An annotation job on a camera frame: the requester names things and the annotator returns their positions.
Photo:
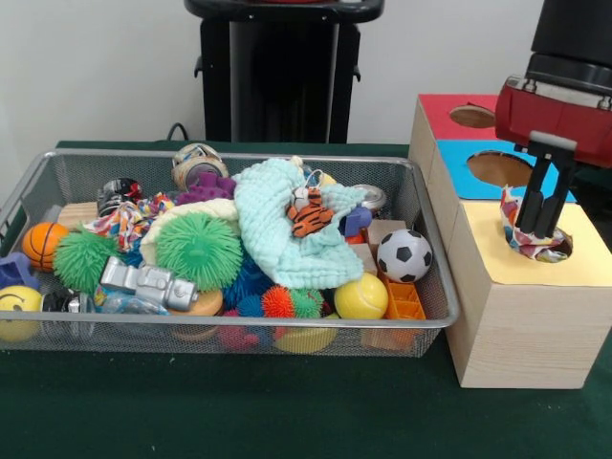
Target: stuffed tiger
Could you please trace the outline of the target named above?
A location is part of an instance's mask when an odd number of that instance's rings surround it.
[[[294,190],[287,216],[294,222],[292,233],[305,237],[329,225],[334,212],[323,206],[321,191],[317,187],[300,187]]]

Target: smiley face ball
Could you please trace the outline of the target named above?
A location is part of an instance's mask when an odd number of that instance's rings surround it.
[[[30,287],[15,285],[0,290],[0,311],[39,312],[42,296]],[[0,339],[10,342],[25,341],[36,333],[37,320],[0,320]]]
[[[39,223],[31,227],[21,243],[22,251],[36,270],[50,273],[54,268],[55,248],[68,229],[58,223]]]
[[[377,319],[386,312],[389,294],[375,275],[364,273],[361,279],[338,287],[334,302],[342,318]]]

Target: green spiky ball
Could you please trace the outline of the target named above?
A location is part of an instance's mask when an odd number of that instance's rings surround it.
[[[115,239],[71,232],[55,249],[54,272],[69,289],[94,295],[109,256],[120,256]]]
[[[231,285],[242,265],[240,240],[221,219],[188,213],[164,225],[157,240],[157,264],[195,282],[200,292]]]
[[[294,303],[295,316],[298,318],[321,317],[323,308],[323,295],[319,290],[297,289],[290,290],[291,300]]]

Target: mint green cloth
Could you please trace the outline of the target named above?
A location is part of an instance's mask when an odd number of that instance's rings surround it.
[[[237,176],[234,201],[247,252],[274,282],[289,289],[332,289],[363,275],[363,264],[344,241],[339,221],[363,201],[365,192],[342,185],[323,186],[323,205],[332,222],[304,238],[292,236],[286,216],[295,188],[305,185],[288,161],[270,159]]]

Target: white wall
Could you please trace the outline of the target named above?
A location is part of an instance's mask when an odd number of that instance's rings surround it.
[[[494,93],[542,0],[387,0],[361,26],[350,142],[408,142],[418,93]],[[199,19],[182,0],[0,0],[0,199],[58,140],[202,137]]]

